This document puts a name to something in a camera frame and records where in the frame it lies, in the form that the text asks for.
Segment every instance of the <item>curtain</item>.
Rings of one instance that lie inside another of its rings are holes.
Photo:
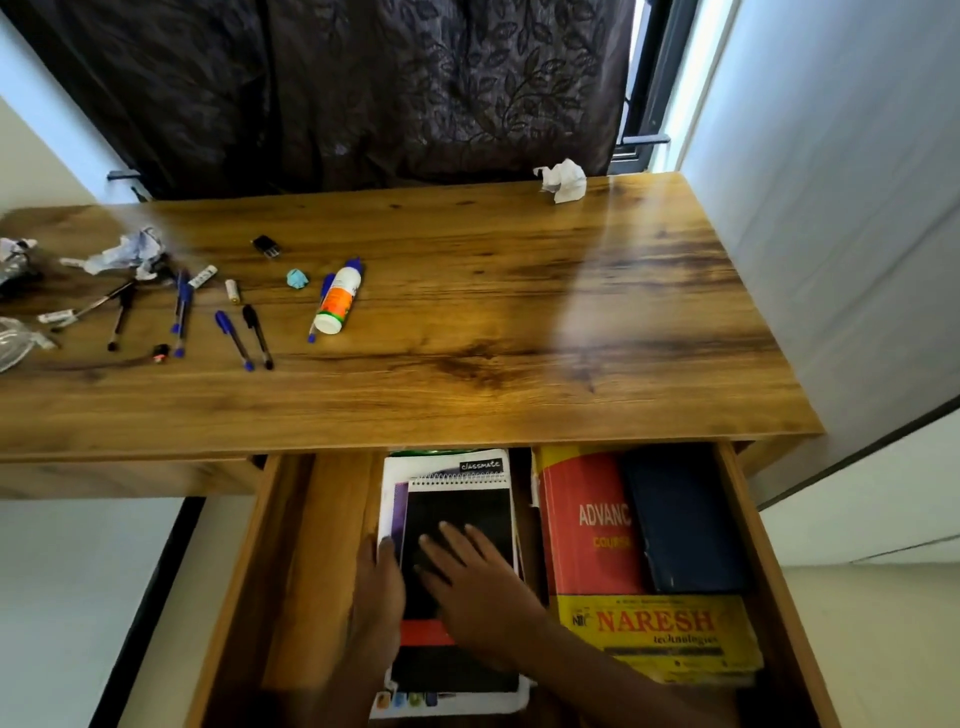
[[[633,0],[0,0],[165,199],[605,174]]]

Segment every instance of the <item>black notebook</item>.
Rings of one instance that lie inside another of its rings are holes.
[[[433,569],[420,549],[426,533],[445,538],[440,521],[471,523],[516,568],[516,521],[506,450],[391,456],[384,462],[379,535],[391,535],[407,590],[400,650],[371,717],[512,713],[526,705],[530,681],[488,667],[460,648],[414,572]]]
[[[750,568],[711,444],[633,449],[621,456],[620,471],[658,594],[749,589]]]

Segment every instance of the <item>hand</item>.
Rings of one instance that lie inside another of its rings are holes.
[[[400,649],[400,620],[406,598],[394,542],[388,537],[377,548],[374,536],[364,538],[357,551],[347,649],[361,654],[378,672],[386,671]]]
[[[490,539],[468,525],[466,535],[440,523],[454,556],[420,536],[420,547],[446,581],[417,569],[423,586],[441,608],[441,619],[454,642],[494,667],[520,671],[525,639],[549,622],[547,611],[520,581]]]

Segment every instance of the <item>yellow book cover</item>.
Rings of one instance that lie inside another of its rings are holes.
[[[554,598],[567,629],[661,682],[683,681],[685,673],[749,673],[763,667],[737,595]]]

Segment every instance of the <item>white bottle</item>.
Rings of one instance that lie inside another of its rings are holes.
[[[324,296],[313,324],[320,333],[338,333],[344,327],[347,314],[353,305],[353,299],[360,287],[363,277],[363,264],[360,258],[355,257],[347,261],[347,265],[337,271],[336,277],[330,284],[330,290]]]

